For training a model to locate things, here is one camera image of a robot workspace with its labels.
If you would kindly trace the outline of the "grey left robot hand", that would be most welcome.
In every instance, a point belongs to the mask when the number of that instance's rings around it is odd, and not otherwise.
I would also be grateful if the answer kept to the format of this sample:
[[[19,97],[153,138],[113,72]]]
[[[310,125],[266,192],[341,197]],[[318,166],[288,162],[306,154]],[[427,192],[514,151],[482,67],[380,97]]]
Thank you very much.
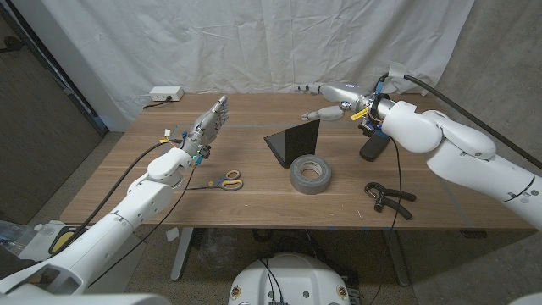
[[[216,139],[227,119],[228,97],[224,95],[206,113],[196,119],[181,149],[193,158],[207,159],[210,155],[210,144]]]

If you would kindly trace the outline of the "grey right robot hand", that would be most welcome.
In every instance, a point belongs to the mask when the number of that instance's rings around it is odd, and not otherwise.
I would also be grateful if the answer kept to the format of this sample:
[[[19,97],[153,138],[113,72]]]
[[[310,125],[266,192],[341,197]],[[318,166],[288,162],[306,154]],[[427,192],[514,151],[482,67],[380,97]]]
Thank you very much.
[[[335,103],[334,106],[321,108],[317,111],[305,113],[301,116],[304,121],[324,120],[336,121],[345,116],[348,111],[353,112],[351,120],[367,117],[372,107],[373,99],[360,87],[346,83],[310,83],[298,87],[299,91],[321,95],[326,101]]]

